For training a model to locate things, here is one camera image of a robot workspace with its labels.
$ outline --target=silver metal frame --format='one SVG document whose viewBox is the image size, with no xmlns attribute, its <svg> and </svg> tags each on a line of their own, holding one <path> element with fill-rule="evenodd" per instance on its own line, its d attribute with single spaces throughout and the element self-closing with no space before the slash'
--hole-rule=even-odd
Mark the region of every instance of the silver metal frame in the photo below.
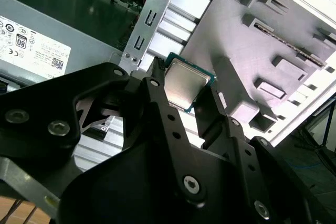
<svg viewBox="0 0 336 224">
<path fill-rule="evenodd" d="M 138 69 L 170 1 L 146 0 L 119 63 L 127 73 Z"/>
</svg>

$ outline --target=black metal bracket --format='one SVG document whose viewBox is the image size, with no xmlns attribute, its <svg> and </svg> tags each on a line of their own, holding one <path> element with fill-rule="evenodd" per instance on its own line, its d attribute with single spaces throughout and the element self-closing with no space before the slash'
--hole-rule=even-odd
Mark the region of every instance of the black metal bracket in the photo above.
<svg viewBox="0 0 336 224">
<path fill-rule="evenodd" d="M 216 85 L 195 102 L 205 143 L 203 150 L 191 147 L 169 106 L 158 58 L 142 80 L 104 63 L 2 95 L 0 102 L 0 156 L 25 164 L 25 171 L 32 165 L 62 171 L 83 131 L 110 115 L 123 117 L 123 151 L 58 192 L 57 223 L 333 223 L 266 140 L 246 141 Z"/>
</svg>

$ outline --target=screw hole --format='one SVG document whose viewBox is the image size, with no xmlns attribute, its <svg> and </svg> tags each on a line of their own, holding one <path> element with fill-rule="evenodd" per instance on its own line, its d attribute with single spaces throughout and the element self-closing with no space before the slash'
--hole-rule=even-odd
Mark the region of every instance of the screw hole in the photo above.
<svg viewBox="0 0 336 224">
<path fill-rule="evenodd" d="M 261 141 L 261 143 L 262 143 L 264 146 L 267 146 L 267 145 L 268 145 L 268 142 L 267 142 L 265 139 L 260 138 L 260 141 Z"/>
<path fill-rule="evenodd" d="M 250 170 L 252 171 L 252 172 L 254 172 L 256 169 L 254 168 L 254 166 L 252 166 L 252 165 L 248 165 L 248 168 L 250 168 Z"/>
<path fill-rule="evenodd" d="M 251 153 L 250 151 L 248 151 L 248 150 L 245 150 L 245 153 L 246 153 L 247 155 L 249 155 L 249 156 L 252 155 L 252 153 Z"/>
<path fill-rule="evenodd" d="M 181 138 L 181 135 L 180 134 L 178 134 L 178 132 L 173 132 L 173 136 L 174 136 L 174 138 L 176 138 L 176 139 L 180 139 Z"/>
<path fill-rule="evenodd" d="M 175 117 L 173 115 L 168 115 L 168 118 L 171 120 L 171 121 L 175 121 Z"/>
<path fill-rule="evenodd" d="M 7 111 L 5 117 L 8 123 L 14 124 L 25 123 L 29 120 L 29 114 L 26 111 L 20 109 Z"/>
</svg>

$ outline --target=wooden surface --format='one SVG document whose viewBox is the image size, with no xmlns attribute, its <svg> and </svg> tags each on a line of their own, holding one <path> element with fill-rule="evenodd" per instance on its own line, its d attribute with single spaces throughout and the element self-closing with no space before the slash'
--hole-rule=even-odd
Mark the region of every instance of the wooden surface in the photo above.
<svg viewBox="0 0 336 224">
<path fill-rule="evenodd" d="M 0 220 L 8 213 L 14 201 L 15 200 L 10 198 L 0 197 Z M 33 208 L 34 204 L 26 201 L 22 202 L 15 212 L 9 217 L 7 224 L 22 224 Z M 49 221 L 50 217 L 38 208 L 28 223 L 49 224 Z"/>
</svg>

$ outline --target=sticker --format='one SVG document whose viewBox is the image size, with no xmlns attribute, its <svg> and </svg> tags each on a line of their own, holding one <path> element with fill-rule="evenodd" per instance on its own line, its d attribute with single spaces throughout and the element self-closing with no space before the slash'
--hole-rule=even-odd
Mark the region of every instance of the sticker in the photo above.
<svg viewBox="0 0 336 224">
<path fill-rule="evenodd" d="M 52 79 L 65 74 L 71 48 L 0 16 L 0 60 Z"/>
</svg>

